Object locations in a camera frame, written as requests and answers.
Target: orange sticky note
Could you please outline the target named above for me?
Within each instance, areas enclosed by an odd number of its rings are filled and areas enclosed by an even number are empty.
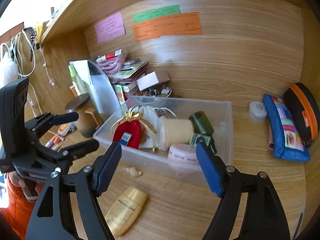
[[[198,12],[161,16],[131,25],[135,41],[166,35],[202,34]]]

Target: brown mug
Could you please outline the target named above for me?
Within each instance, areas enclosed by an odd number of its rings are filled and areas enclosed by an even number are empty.
[[[88,93],[72,99],[67,103],[65,110],[67,113],[77,112],[79,114],[75,125],[84,137],[92,137],[102,125],[102,119]]]

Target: orange jacket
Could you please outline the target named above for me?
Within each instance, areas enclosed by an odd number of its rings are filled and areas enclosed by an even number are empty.
[[[0,212],[21,240],[25,240],[28,223],[35,204],[28,202],[22,189],[15,187],[9,180],[9,176],[7,182],[9,207],[0,208]]]

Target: plastic storage box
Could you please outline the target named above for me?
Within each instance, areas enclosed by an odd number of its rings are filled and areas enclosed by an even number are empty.
[[[207,101],[184,98],[156,98],[132,96],[121,106],[93,135],[101,145],[108,149],[112,143],[111,126],[123,116],[127,109],[141,105],[166,107],[171,109],[178,118],[188,119],[197,111],[204,111],[214,128],[213,138],[217,148],[217,155],[225,165],[231,165],[233,160],[233,122],[232,107],[229,101]],[[206,186],[200,166],[185,165],[168,160],[168,152],[156,150],[152,153],[148,149],[134,149],[122,146],[121,162],[135,166],[140,170],[150,170],[163,176],[182,180],[192,184]]]

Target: purple paper note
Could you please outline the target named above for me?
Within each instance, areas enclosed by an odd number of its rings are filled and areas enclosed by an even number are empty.
[[[116,13],[94,26],[98,43],[109,41],[113,38],[125,35],[121,13]]]

